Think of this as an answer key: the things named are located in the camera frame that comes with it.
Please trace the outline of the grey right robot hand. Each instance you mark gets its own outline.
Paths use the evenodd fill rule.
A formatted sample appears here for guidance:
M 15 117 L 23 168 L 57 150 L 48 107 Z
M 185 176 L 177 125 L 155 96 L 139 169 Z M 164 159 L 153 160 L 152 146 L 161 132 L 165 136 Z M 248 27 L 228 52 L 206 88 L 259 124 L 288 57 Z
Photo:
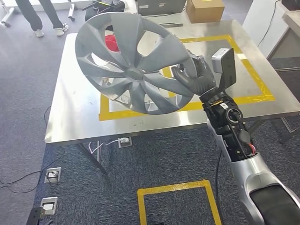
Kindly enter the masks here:
M 192 60 L 196 69 L 196 77 L 188 76 L 186 69 L 182 64 L 179 64 L 171 68 L 174 78 L 200 97 L 217 89 L 213 72 L 203 56 L 194 57 Z

